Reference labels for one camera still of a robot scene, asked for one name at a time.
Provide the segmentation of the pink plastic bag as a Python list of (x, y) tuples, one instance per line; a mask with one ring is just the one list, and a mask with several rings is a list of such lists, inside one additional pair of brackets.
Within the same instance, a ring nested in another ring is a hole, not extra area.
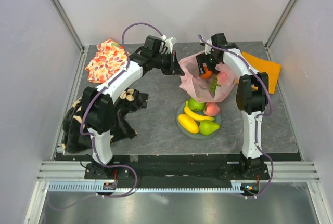
[(218, 64), (217, 85), (213, 86), (215, 75), (209, 78), (202, 78), (199, 73), (199, 65), (196, 57), (204, 54), (204, 51), (187, 56), (179, 61), (180, 67), (185, 75), (181, 76), (179, 88), (183, 89), (188, 95), (199, 103), (222, 102), (228, 97), (237, 82), (237, 76), (226, 64)]

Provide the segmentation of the green fake pear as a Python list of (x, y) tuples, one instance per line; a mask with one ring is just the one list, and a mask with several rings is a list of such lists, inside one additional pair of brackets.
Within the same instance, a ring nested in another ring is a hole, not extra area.
[(208, 136), (220, 129), (220, 125), (214, 121), (203, 120), (199, 124), (199, 132), (202, 135)]

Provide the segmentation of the yellow fake banana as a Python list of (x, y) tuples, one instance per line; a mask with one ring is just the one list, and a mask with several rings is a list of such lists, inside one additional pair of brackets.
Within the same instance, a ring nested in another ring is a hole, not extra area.
[(200, 115), (200, 114), (192, 111), (188, 106), (188, 101), (185, 102), (184, 113), (187, 114), (189, 117), (191, 117), (196, 122), (201, 122), (203, 120), (208, 120), (208, 121), (214, 121), (215, 120), (214, 117), (206, 116), (206, 115)]

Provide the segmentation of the green fake lime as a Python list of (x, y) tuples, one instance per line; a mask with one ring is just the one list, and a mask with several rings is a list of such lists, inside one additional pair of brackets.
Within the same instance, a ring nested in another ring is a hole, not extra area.
[(202, 111), (204, 109), (205, 105), (206, 105), (205, 103), (199, 103), (193, 98), (190, 98), (188, 100), (188, 107), (192, 111)]

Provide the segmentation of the fake peach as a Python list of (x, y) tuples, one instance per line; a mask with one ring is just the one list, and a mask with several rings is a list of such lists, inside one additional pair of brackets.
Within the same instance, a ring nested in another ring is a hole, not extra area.
[(204, 114), (211, 117), (217, 116), (220, 111), (220, 107), (213, 102), (206, 103), (203, 109)]

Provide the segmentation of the fake orange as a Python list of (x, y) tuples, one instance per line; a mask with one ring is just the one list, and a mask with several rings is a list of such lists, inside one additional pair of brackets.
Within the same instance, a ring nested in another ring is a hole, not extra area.
[(213, 75), (213, 72), (210, 71), (210, 70), (207, 70), (207, 71), (205, 71), (205, 73), (202, 74), (200, 77), (201, 77), (202, 79), (207, 80), (207, 79), (209, 79), (212, 75)]

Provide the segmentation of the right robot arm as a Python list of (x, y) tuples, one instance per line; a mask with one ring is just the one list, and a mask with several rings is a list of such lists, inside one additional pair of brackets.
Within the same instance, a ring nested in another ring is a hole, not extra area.
[(205, 41), (204, 55), (199, 58), (200, 65), (206, 64), (210, 70), (220, 63), (228, 65), (238, 79), (236, 104), (242, 113), (244, 140), (238, 166), (239, 175), (244, 179), (252, 178), (257, 171), (264, 169), (261, 147), (261, 125), (266, 106), (271, 104), (268, 93), (268, 74), (259, 72), (243, 57), (235, 43), (227, 41), (224, 33), (218, 33)]

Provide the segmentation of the yellow fake mango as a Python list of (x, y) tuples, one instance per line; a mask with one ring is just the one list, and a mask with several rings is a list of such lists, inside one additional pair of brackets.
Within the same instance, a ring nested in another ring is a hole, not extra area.
[(178, 123), (189, 133), (197, 134), (199, 133), (198, 124), (187, 114), (182, 113), (177, 116)]

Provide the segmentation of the green fake grapes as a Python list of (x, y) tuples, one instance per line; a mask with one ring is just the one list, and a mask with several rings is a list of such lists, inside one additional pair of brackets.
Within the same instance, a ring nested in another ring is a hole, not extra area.
[(218, 79), (217, 79), (217, 76), (215, 76), (212, 80), (212, 83), (210, 85), (210, 90), (215, 93), (216, 92), (216, 89), (220, 87), (220, 84), (218, 83)]

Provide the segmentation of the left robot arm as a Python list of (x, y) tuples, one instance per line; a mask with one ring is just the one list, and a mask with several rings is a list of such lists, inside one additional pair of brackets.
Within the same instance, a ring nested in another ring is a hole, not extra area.
[(110, 134), (117, 124), (114, 102), (135, 81), (152, 69), (159, 69), (164, 75), (183, 76), (176, 51), (175, 37), (148, 36), (140, 48), (130, 54), (125, 66), (110, 79), (97, 87), (85, 88), (81, 99), (82, 122), (80, 133), (90, 136), (93, 159), (99, 164), (96, 173), (103, 179), (112, 177), (114, 166)]

